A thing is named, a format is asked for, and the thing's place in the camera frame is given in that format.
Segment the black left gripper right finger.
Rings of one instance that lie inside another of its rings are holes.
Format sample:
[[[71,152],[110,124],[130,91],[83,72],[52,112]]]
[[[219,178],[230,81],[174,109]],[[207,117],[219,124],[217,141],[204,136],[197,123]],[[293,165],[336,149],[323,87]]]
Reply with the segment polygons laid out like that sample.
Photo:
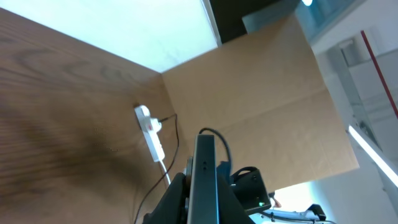
[[[246,214],[231,187],[217,175],[218,210],[221,224],[254,224]]]

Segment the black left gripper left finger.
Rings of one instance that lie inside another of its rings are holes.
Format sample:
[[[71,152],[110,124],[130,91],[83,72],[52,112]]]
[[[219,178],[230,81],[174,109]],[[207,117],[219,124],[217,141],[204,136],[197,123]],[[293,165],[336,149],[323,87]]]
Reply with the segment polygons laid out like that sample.
[[[152,213],[144,216],[143,224],[183,224],[187,222],[185,200],[186,176],[178,173]]]

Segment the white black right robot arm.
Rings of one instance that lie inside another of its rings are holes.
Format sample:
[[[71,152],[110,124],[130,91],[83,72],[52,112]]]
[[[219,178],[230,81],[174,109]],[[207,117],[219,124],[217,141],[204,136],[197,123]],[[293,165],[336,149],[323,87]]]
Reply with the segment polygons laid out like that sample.
[[[274,193],[269,193],[261,173],[256,167],[244,167],[230,174],[231,164],[221,162],[217,166],[218,209],[220,223],[253,223],[249,217],[260,214],[272,222],[331,223],[318,204],[312,204],[304,212],[285,212],[271,209]]]

